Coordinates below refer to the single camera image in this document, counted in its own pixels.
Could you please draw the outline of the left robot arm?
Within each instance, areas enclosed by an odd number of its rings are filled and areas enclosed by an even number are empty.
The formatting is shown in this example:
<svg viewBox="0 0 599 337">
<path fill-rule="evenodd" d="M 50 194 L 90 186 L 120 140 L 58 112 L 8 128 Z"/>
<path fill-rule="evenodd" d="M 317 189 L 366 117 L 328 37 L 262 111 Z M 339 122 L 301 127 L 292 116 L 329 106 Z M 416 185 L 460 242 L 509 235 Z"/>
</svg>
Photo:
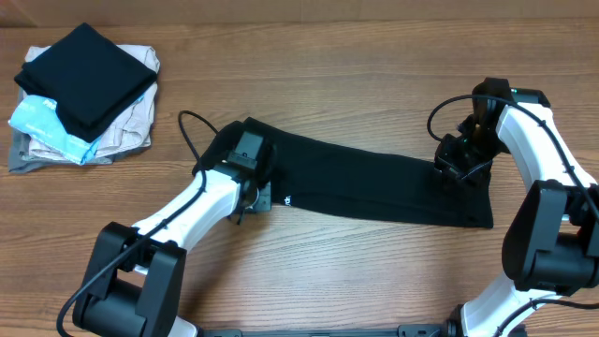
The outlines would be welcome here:
<svg viewBox="0 0 599 337">
<path fill-rule="evenodd" d="M 160 211 L 131 227 L 106 225 L 63 309 L 74 325 L 99 336 L 197 336 L 178 315 L 187 254 L 221 219 L 258 203 L 275 154 L 265 137 L 245 131 Z"/>
</svg>

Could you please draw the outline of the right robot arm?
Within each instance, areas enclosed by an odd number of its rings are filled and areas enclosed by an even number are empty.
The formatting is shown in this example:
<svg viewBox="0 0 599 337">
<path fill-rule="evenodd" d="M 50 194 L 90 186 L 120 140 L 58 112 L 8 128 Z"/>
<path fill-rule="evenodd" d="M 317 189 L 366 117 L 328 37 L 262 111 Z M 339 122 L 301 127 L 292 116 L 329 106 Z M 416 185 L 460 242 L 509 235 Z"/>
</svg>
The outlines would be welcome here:
<svg viewBox="0 0 599 337">
<path fill-rule="evenodd" d="M 540 90 L 486 78 L 468 94 L 473 112 L 459 135 L 438 140 L 435 168 L 452 183 L 480 185 L 493 159 L 511 154 L 527 195 L 502 247 L 502 273 L 452 312 L 442 336 L 523 336 L 523 321 L 546 304 L 598 285 L 598 183 L 569 151 Z"/>
</svg>

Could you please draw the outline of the black polo shirt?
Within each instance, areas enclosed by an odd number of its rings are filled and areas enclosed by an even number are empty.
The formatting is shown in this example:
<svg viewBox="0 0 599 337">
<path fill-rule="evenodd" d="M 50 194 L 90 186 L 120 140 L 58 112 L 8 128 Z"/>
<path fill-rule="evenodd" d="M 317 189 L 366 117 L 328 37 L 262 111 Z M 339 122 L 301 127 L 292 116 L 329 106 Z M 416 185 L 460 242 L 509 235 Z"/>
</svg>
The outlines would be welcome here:
<svg viewBox="0 0 599 337">
<path fill-rule="evenodd" d="M 253 118 L 226 125 L 199 158 L 212 169 L 243 132 L 275 148 L 267 160 L 271 200 L 312 212 L 446 227 L 493 226 L 489 182 L 451 181 L 433 163 L 380 154 L 284 132 Z"/>
</svg>

